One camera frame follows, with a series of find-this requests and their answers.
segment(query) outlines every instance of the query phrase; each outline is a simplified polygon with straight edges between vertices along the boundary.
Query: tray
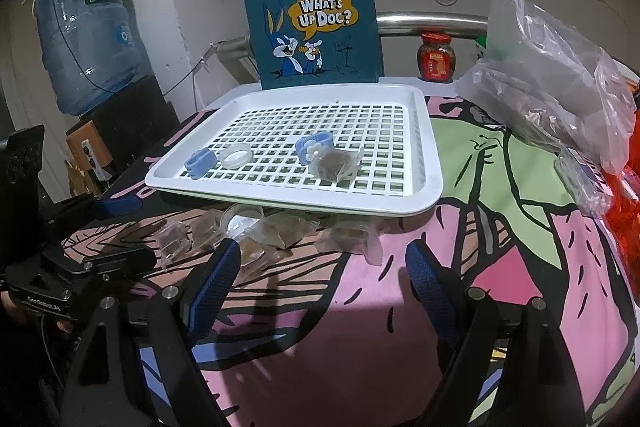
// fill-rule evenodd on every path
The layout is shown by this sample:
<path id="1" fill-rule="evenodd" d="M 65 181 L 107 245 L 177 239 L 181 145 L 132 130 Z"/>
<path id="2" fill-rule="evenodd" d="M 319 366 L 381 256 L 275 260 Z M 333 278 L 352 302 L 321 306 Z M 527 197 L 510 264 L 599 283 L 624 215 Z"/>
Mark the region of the tray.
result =
<path id="1" fill-rule="evenodd" d="M 300 165 L 295 142 L 328 130 L 336 148 L 364 148 L 360 171 L 331 184 Z M 238 170 L 220 164 L 192 180 L 184 163 L 208 147 L 252 146 Z M 442 194 L 443 179 L 424 95 L 394 84 L 334 84 L 252 92 L 227 103 L 147 173 L 149 187 L 222 201 L 314 212 L 402 217 L 420 214 Z"/>

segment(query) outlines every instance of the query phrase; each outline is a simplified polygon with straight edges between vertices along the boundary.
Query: metal pipe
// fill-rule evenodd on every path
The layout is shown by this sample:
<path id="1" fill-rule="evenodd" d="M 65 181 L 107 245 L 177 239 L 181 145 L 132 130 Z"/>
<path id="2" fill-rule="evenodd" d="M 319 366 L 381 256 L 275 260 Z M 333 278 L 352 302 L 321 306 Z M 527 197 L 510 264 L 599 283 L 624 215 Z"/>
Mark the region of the metal pipe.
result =
<path id="1" fill-rule="evenodd" d="M 477 39 L 486 33 L 487 18 L 476 15 L 432 12 L 382 12 L 378 14 L 381 37 L 419 36 L 424 32 L 446 33 L 459 39 Z M 249 34 L 225 41 L 218 47 L 221 62 L 254 58 Z"/>

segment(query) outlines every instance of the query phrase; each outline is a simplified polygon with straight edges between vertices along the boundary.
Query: yellow speech bubble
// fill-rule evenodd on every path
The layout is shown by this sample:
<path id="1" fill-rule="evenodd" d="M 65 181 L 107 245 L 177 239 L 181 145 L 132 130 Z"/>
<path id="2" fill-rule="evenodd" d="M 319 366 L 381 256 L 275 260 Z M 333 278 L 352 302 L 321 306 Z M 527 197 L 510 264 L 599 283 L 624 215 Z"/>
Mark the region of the yellow speech bubble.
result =
<path id="1" fill-rule="evenodd" d="M 289 7 L 289 17 L 308 41 L 316 32 L 335 32 L 353 26 L 359 15 L 351 0 L 298 0 Z"/>

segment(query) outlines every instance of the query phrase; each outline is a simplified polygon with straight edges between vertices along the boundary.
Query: glass jar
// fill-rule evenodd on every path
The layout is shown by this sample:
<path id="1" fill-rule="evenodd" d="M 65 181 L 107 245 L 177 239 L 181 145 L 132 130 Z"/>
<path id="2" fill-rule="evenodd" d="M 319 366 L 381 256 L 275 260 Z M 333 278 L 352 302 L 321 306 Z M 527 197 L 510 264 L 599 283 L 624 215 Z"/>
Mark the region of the glass jar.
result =
<path id="1" fill-rule="evenodd" d="M 421 79 L 427 82 L 451 82 L 456 70 L 456 54 L 451 47 L 451 37 L 440 33 L 423 33 L 422 42 L 418 50 Z"/>

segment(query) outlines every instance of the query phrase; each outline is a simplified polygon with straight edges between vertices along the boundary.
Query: table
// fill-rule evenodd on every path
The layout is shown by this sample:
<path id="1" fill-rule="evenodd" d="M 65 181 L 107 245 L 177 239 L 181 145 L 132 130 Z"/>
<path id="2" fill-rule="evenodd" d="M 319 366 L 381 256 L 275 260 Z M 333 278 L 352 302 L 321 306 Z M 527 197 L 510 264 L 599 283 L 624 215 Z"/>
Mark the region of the table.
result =
<path id="1" fill-rule="evenodd" d="M 436 389 L 436 338 L 412 295 L 404 250 L 423 238 L 466 285 L 494 299 L 526 303 L 543 296 L 561 325 L 591 423 L 622 394 L 635 371 L 638 325 L 609 233 L 583 217 L 553 168 L 554 156 L 527 146 L 480 108 L 455 97 L 454 85 L 417 79 L 426 94 L 445 190 L 421 216 L 389 220 L 382 267 L 345 253 L 319 254 L 307 237 L 255 279 L 234 288 L 194 356 L 233 426 L 411 425 Z M 135 163 L 107 197 L 143 201 L 127 222 L 94 223 L 64 243 L 83 261 L 100 251 L 152 238 L 167 217 L 190 222 L 228 204 L 161 194 L 144 184 L 148 168 L 240 86 L 185 121 Z M 141 294 L 178 283 L 208 255 L 170 272 L 159 266 L 136 286 Z M 500 378 L 506 345 L 497 344 L 470 425 L 482 425 Z M 173 419 L 153 352 L 141 350 L 145 376 L 166 423 Z"/>

